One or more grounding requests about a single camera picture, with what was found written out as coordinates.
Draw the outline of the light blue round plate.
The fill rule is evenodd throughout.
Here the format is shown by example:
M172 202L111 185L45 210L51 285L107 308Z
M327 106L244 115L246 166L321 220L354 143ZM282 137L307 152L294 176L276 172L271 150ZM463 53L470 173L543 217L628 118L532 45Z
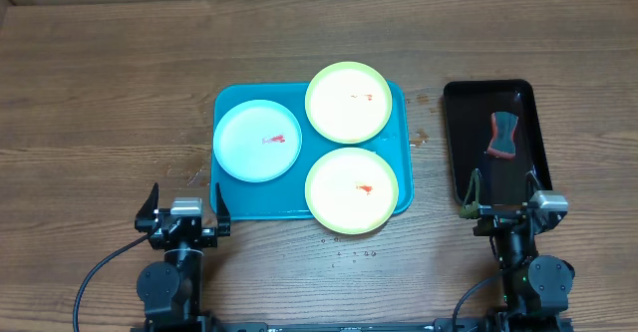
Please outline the light blue round plate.
M283 175L295 163L302 133L295 116L268 100L243 102L225 113L213 133L213 152L231 176L265 182Z

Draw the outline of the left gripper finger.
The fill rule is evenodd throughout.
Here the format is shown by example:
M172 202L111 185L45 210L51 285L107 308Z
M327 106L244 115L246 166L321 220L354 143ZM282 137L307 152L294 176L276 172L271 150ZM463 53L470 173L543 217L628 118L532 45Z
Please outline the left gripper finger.
M220 189L220 185L217 182L215 184L215 208L214 208L214 212L215 215L218 219L230 219L230 213L228 211L228 208L224 202L222 193L221 193L221 189Z
M158 208L158 202L159 184L155 182L149 197L136 214L136 218L152 218L154 216L155 210Z

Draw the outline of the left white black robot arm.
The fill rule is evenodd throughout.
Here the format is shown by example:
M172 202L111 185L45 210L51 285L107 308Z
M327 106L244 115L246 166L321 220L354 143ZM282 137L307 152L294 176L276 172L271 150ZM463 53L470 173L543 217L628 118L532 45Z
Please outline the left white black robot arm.
M201 309L203 251L217 246L231 230L230 213L223 200L213 211L217 225L206 222L199 197L179 197L169 208L159 207L159 186L136 214L135 229L142 232L163 260L149 264L137 280L144 303L145 331L218 332L224 327Z

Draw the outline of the yellow-green plate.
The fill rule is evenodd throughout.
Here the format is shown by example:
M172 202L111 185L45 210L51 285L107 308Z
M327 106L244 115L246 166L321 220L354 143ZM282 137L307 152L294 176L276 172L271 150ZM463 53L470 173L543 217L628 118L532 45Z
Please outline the yellow-green plate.
M305 200L326 228L349 235L370 232L394 212L399 186L390 165L373 152L342 148L321 157L305 180Z
M359 62L331 64L310 81L305 112L311 126L324 138L339 144L358 144L379 133L393 110L386 79Z

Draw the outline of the red and grey sponge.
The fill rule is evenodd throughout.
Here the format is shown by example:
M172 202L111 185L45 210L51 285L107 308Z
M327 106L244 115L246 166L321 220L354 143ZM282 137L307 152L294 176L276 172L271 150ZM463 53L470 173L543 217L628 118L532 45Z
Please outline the red and grey sponge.
M516 153L514 133L518 116L509 112L494 112L490 118L492 136L486 152L496 158L512 160Z

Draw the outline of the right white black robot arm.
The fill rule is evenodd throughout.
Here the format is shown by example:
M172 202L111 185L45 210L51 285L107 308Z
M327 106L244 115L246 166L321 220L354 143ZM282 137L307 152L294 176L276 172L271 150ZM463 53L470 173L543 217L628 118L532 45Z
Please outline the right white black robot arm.
M489 238L498 273L473 286L459 300L452 316L454 331L571 331L560 314L568 309L575 269L567 261L537 251L535 237L556 227L568 213L567 199L547 190L534 172L526 174L527 201L514 207L482 204L480 171L473 170L460 217L474 219L475 236ZM483 287L502 283L503 307L485 317L460 322L464 302Z

